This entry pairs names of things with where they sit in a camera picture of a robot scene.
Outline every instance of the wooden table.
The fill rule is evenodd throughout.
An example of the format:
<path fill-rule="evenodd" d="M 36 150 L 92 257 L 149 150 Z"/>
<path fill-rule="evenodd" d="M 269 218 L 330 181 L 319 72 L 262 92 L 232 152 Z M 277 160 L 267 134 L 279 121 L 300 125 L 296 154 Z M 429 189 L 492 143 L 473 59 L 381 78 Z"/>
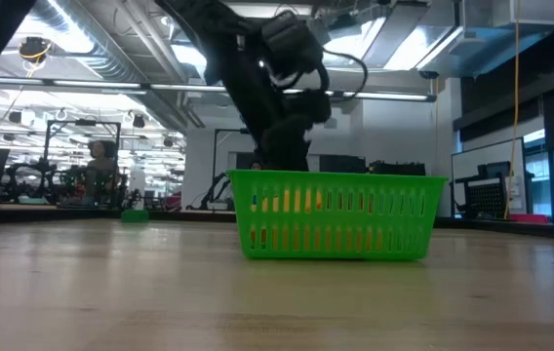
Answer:
<path fill-rule="evenodd" d="M 554 350 L 554 241 L 250 261 L 232 224 L 0 225 L 0 350 Z"/>

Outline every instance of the green object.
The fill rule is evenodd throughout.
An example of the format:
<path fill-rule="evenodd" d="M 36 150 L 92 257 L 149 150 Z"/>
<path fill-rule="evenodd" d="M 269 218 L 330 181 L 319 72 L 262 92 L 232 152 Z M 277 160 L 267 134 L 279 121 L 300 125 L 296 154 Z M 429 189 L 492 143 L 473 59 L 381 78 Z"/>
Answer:
<path fill-rule="evenodd" d="M 126 223 L 143 223 L 149 221 L 149 211 L 125 210 L 121 221 Z"/>
<path fill-rule="evenodd" d="M 253 258 L 420 259 L 446 178 L 230 171 Z"/>

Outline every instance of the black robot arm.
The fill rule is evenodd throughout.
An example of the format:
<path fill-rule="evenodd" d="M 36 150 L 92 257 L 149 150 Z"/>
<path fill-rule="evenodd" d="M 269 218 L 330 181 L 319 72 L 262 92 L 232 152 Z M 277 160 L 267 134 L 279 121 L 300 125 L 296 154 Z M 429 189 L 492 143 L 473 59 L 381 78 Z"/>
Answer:
<path fill-rule="evenodd" d="M 218 0 L 156 0 L 206 57 L 206 82 L 219 81 L 240 111 L 267 169 L 307 171 L 304 134 L 331 117 L 323 48 L 302 20 L 285 12 L 245 19 Z M 318 90 L 285 95 L 305 73 L 317 71 Z M 274 80 L 295 77 L 290 84 Z"/>

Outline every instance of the ductwork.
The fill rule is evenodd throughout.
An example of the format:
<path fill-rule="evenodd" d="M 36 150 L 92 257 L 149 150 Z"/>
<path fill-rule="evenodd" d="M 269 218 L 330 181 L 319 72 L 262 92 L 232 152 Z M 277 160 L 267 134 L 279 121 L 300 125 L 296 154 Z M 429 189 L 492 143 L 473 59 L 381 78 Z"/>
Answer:
<path fill-rule="evenodd" d="M 58 33 L 68 33 L 75 23 L 95 44 L 93 50 L 80 61 L 93 69 L 101 78 L 114 82 L 146 82 L 146 77 L 117 46 L 108 33 L 77 0 L 39 0 L 31 14 Z M 188 116 L 175 102 L 167 102 L 155 92 L 144 96 L 130 96 L 153 112 L 154 118 L 165 128 L 185 134 Z"/>

